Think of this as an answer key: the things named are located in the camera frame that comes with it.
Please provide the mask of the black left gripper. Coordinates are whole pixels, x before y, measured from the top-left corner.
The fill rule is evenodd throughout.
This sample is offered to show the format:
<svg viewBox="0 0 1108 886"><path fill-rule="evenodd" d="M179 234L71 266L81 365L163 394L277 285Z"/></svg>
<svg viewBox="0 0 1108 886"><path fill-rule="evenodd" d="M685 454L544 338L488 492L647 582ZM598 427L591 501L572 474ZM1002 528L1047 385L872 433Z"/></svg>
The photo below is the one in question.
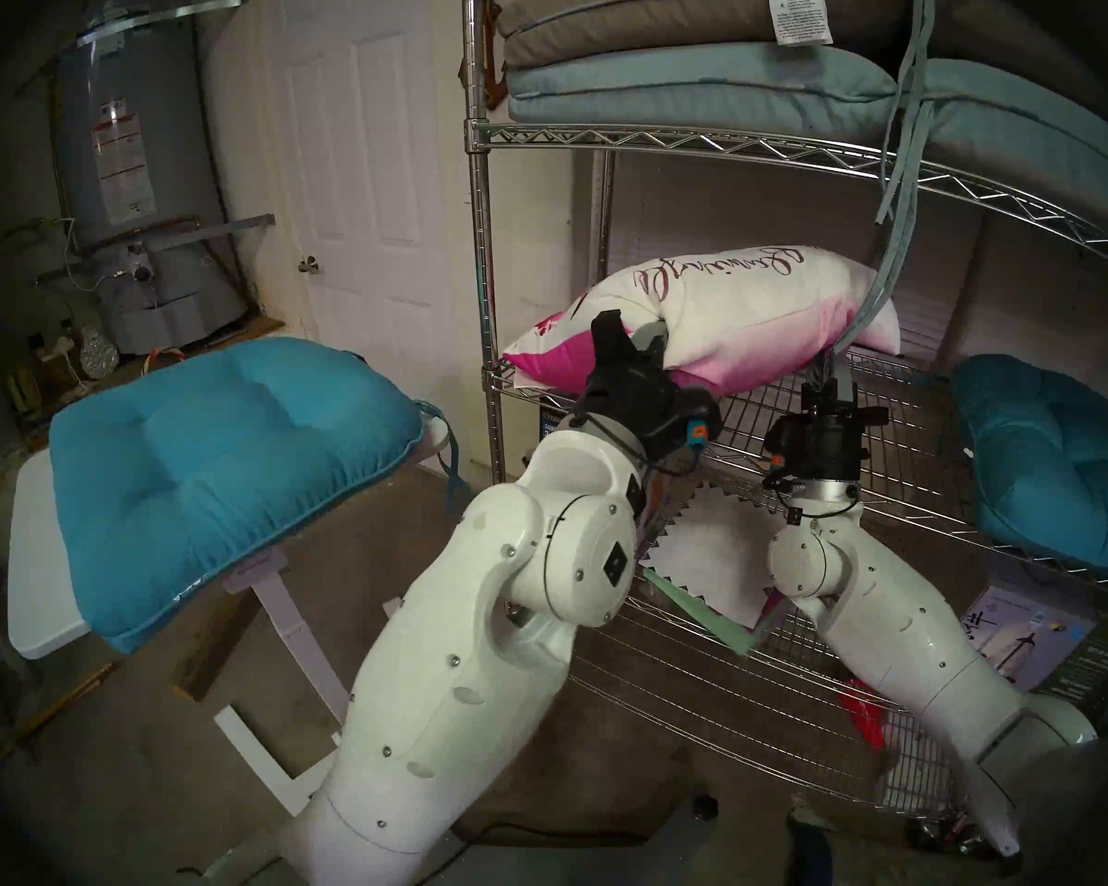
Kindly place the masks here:
<svg viewBox="0 0 1108 886"><path fill-rule="evenodd" d="M617 447L659 463L681 449L705 449L721 434L721 410L709 390L679 387L664 365L668 324L647 323L630 334L620 310L589 323L594 369L571 409L568 427L606 429Z"/></svg>

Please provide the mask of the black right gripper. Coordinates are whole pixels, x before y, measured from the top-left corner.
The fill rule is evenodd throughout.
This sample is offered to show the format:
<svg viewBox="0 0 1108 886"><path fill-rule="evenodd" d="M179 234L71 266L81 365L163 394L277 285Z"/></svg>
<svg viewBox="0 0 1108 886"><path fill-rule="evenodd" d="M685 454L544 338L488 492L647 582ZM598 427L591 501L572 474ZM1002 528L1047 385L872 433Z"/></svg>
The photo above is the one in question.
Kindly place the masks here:
<svg viewBox="0 0 1108 886"><path fill-rule="evenodd" d="M801 388L801 412L777 418L765 435L770 466L765 490L792 490L796 483L858 483L870 459L866 429L890 421L888 406L858 406L858 387L847 353L818 353Z"/></svg>

